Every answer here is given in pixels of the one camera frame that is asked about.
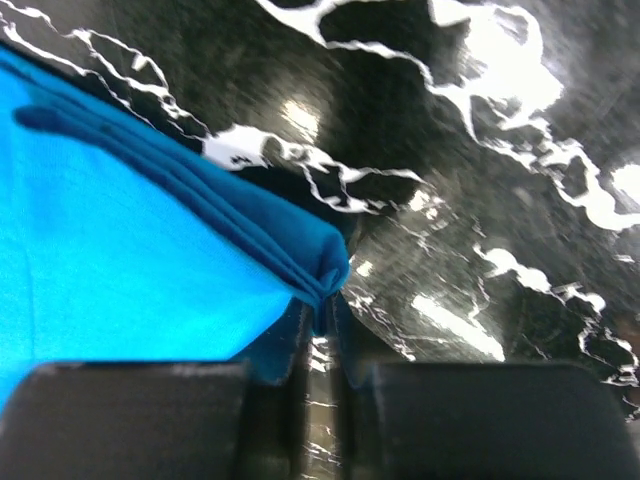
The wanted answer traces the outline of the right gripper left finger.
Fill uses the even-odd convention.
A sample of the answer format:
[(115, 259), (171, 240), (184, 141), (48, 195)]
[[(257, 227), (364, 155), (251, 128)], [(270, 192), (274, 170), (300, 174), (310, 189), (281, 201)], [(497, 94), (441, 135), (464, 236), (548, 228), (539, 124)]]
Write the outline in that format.
[(227, 362), (48, 362), (1, 411), (5, 479), (296, 479), (303, 470), (300, 301)]

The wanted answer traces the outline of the blue t shirt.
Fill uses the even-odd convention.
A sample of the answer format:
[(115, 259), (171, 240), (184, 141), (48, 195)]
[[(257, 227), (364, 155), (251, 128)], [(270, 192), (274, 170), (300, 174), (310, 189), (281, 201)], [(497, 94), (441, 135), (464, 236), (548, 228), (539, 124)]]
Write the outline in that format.
[(36, 366), (227, 361), (349, 273), (342, 235), (1, 52), (1, 393)]

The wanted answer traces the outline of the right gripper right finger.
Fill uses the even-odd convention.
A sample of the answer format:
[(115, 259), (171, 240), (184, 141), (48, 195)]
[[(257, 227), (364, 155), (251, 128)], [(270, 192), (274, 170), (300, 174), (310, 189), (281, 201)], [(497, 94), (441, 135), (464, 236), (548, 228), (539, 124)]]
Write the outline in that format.
[(347, 479), (635, 479), (609, 390), (571, 363), (409, 362), (327, 303)]

